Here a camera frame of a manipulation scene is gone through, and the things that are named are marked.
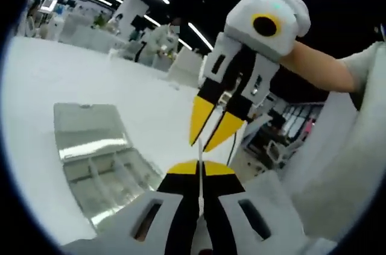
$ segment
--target gray sleeve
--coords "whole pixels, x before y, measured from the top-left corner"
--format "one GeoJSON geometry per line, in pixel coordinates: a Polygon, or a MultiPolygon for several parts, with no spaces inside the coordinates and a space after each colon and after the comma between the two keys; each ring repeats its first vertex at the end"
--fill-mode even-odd
{"type": "Polygon", "coordinates": [[[378,46],[379,43],[376,42],[360,53],[341,59],[350,71],[358,93],[364,93],[369,70],[373,67],[378,46]]]}

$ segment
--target rectangular slot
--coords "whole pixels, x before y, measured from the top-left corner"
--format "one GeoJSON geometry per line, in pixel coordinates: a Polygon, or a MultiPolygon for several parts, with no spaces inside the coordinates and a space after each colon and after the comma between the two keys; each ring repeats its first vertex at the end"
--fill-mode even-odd
{"type": "Polygon", "coordinates": [[[220,56],[218,56],[217,61],[213,65],[213,69],[212,69],[212,72],[214,74],[217,74],[218,70],[220,69],[220,65],[222,64],[224,59],[225,59],[225,55],[220,54],[220,56]]]}
{"type": "Polygon", "coordinates": [[[271,236],[271,231],[254,205],[249,200],[241,200],[239,201],[239,205],[247,217],[252,229],[259,234],[263,240],[268,239],[271,236]]]}
{"type": "Polygon", "coordinates": [[[149,212],[146,214],[145,218],[142,220],[137,232],[134,235],[134,239],[137,241],[143,242],[146,239],[147,233],[149,232],[151,223],[153,223],[154,218],[156,217],[161,204],[154,203],[149,212]]]}

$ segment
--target white tabletop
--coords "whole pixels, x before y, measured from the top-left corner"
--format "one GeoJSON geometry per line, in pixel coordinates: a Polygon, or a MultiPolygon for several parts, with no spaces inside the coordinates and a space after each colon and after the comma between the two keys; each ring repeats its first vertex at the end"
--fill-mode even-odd
{"type": "MultiPolygon", "coordinates": [[[[26,203],[59,244],[95,232],[68,187],[54,138],[56,102],[114,104],[134,146],[166,172],[196,159],[188,143],[192,100],[198,90],[172,85],[166,73],[61,43],[17,37],[2,81],[2,123],[9,164],[26,203]]],[[[208,122],[209,128],[219,113],[208,122]]],[[[236,147],[245,126],[237,135],[236,147]]],[[[226,163],[233,138],[204,154],[226,163]]]]}

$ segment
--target black circle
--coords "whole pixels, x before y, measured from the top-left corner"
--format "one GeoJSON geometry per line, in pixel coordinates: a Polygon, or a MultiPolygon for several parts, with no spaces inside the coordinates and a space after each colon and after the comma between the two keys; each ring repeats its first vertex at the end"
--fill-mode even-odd
{"type": "Polygon", "coordinates": [[[277,31],[276,24],[268,17],[257,17],[253,21],[253,28],[264,37],[274,36],[277,31]]]}

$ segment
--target cable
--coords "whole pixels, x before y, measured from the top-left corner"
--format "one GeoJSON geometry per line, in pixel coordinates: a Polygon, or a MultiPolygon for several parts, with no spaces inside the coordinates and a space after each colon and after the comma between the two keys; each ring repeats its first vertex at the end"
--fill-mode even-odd
{"type": "Polygon", "coordinates": [[[228,161],[227,161],[227,166],[229,166],[230,158],[232,157],[233,149],[235,148],[235,144],[236,144],[236,134],[237,134],[237,131],[236,131],[235,134],[233,135],[233,145],[232,145],[232,148],[230,149],[229,158],[228,158],[228,161]]]}

